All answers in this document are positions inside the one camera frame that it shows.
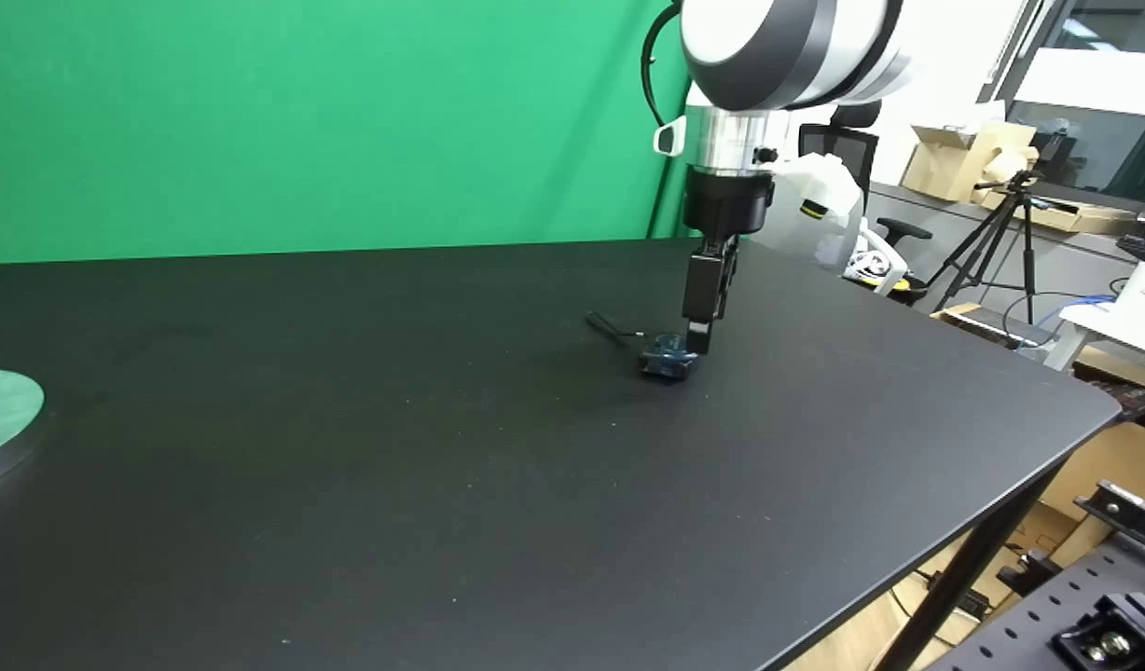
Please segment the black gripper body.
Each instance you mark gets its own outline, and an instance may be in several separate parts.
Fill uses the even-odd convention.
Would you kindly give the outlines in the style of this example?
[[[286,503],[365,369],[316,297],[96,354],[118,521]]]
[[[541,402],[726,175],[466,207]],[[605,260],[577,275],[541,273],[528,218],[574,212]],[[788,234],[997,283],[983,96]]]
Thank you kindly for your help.
[[[689,252],[687,268],[687,319],[725,318],[737,239],[764,228],[769,202],[769,172],[718,175],[695,167],[687,175],[687,228],[700,234],[700,247]]]

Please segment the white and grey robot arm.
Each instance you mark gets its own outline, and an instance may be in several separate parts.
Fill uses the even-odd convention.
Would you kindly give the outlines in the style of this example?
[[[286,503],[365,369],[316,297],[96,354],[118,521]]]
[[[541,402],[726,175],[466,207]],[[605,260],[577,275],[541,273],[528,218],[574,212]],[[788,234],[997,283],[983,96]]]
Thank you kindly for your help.
[[[705,96],[707,150],[687,167],[682,333],[656,335],[650,364],[695,364],[725,319],[737,243],[764,224],[771,172],[751,130],[769,111],[870,103],[909,79],[921,0],[672,0],[644,34],[643,58],[666,21],[689,84]]]

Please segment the round metal robot base plate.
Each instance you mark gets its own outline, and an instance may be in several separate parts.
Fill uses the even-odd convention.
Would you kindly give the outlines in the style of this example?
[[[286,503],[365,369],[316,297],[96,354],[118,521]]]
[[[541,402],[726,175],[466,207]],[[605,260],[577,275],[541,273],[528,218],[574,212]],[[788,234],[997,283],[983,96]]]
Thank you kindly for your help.
[[[38,453],[45,386],[16,369],[0,369],[0,479]]]

